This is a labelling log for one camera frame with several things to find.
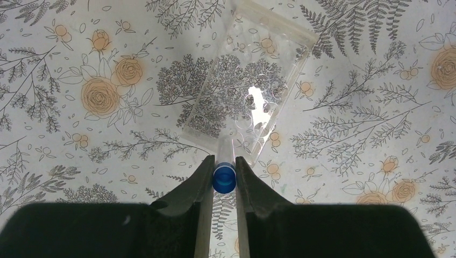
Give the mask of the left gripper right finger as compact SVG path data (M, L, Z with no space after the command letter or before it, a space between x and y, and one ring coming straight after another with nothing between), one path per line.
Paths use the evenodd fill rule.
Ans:
M240 257L433 257L397 205L293 204L236 158Z

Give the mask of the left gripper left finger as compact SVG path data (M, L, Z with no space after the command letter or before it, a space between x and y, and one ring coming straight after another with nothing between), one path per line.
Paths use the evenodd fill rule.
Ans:
M1 257L207 257L215 157L150 204L40 203L1 231Z

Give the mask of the blue-capped test tube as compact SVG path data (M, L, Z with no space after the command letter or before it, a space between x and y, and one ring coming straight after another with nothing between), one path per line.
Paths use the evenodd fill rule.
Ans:
M225 136L219 139L215 158L212 186L220 194L229 194L237 184L234 145L231 137Z

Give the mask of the clear plastic zip bag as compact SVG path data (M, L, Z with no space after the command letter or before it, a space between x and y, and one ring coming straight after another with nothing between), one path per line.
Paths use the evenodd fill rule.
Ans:
M235 155L254 165L317 39L278 13L242 1L182 136L212 151L229 137Z

